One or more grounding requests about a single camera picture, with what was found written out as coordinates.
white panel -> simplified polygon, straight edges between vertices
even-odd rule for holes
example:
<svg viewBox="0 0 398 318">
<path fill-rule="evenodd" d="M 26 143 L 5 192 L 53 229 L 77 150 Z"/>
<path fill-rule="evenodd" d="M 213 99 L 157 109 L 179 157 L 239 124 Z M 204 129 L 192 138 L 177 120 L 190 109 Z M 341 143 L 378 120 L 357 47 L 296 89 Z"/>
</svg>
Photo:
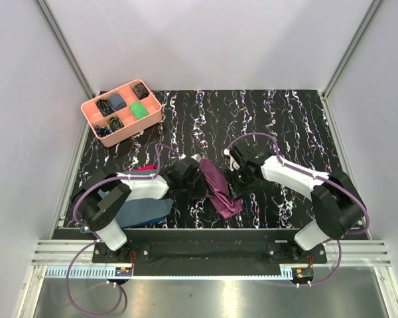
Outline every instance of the white panel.
<svg viewBox="0 0 398 318">
<path fill-rule="evenodd" d="M 323 89 L 371 0 L 48 0 L 96 91 Z"/>
<path fill-rule="evenodd" d="M 0 317 L 50 232 L 84 100 L 34 1 L 0 0 Z"/>
<path fill-rule="evenodd" d="M 385 1 L 329 103 L 371 233 L 398 279 L 398 0 Z"/>
</svg>

pink compartment organizer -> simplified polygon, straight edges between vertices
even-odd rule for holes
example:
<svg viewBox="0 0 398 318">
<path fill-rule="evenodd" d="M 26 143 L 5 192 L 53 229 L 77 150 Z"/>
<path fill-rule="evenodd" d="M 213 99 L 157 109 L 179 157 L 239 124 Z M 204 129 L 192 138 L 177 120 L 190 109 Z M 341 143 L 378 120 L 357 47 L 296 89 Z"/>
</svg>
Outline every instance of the pink compartment organizer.
<svg viewBox="0 0 398 318">
<path fill-rule="evenodd" d="M 139 100 L 133 92 L 133 87 L 138 83 L 143 83 L 143 85 L 149 91 L 149 96 L 141 100 Z M 108 98 L 113 93 L 120 94 L 127 106 L 106 117 L 103 117 L 98 109 L 98 106 L 96 105 L 96 101 L 101 98 Z M 133 116 L 129 107 L 135 101 L 140 101 L 143 106 L 146 107 L 147 111 L 149 112 L 146 117 L 137 120 Z M 107 93 L 85 102 L 81 105 L 81 110 L 90 127 L 92 128 L 94 135 L 105 147 L 113 146 L 114 144 L 117 144 L 118 142 L 121 142 L 122 140 L 129 138 L 154 124 L 157 124 L 162 120 L 162 105 L 158 102 L 157 98 L 152 94 L 151 90 L 146 86 L 146 84 L 140 79 L 130 81 L 125 85 L 112 89 Z M 99 137 L 94 127 L 109 127 L 107 121 L 112 117 L 119 117 L 124 124 L 124 127 L 105 137 Z"/>
</svg>

metal floor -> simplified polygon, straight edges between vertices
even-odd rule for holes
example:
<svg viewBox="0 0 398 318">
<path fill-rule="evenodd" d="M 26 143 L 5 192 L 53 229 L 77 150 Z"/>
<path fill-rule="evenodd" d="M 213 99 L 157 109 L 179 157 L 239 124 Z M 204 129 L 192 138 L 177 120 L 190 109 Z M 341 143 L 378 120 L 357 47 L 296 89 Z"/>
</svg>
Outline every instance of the metal floor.
<svg viewBox="0 0 398 318">
<path fill-rule="evenodd" d="M 329 271 L 318 268 L 316 273 L 314 281 Z M 73 297 L 97 283 L 72 280 Z M 126 309 L 121 304 L 110 317 L 388 317 L 371 268 L 341 268 L 327 284 L 299 290 L 272 286 L 271 282 L 200 280 L 132 280 L 123 287 Z M 112 308 L 117 298 L 116 290 L 102 286 L 84 294 L 77 303 L 85 310 L 101 313 Z M 34 316 L 86 317 L 69 305 L 65 281 L 52 278 L 44 280 Z"/>
</svg>

blue object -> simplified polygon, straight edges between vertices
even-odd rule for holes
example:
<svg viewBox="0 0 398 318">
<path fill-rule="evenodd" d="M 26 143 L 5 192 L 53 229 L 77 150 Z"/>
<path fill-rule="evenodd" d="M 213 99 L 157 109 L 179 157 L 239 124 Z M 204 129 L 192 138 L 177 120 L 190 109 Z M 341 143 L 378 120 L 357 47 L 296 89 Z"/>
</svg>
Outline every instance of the blue object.
<svg viewBox="0 0 398 318">
<path fill-rule="evenodd" d="M 101 197 L 105 194 L 102 191 L 98 193 Z M 115 220 L 122 229 L 159 223 L 165 221 L 165 217 L 171 212 L 173 203 L 174 200 L 172 199 L 139 199 L 126 201 L 115 216 Z M 85 230 L 85 227 L 80 227 L 80 232 L 91 233 L 91 230 Z"/>
<path fill-rule="evenodd" d="M 113 93 L 112 95 L 110 95 L 109 102 L 111 103 L 111 106 L 113 109 L 115 109 L 115 111 L 119 111 L 127 106 L 127 103 L 118 93 Z"/>
</svg>

magenta fabric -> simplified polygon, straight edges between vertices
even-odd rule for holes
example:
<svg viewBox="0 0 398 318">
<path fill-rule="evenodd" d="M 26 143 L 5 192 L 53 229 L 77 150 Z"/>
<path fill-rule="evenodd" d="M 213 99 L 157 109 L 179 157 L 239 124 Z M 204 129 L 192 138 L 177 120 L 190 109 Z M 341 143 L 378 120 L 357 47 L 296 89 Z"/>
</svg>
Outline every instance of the magenta fabric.
<svg viewBox="0 0 398 318">
<path fill-rule="evenodd" d="M 199 165 L 208 185 L 214 192 L 214 196 L 210 200 L 223 219 L 226 220 L 242 211 L 243 207 L 240 200 L 230 200 L 226 178 L 211 159 L 203 158 Z"/>
</svg>

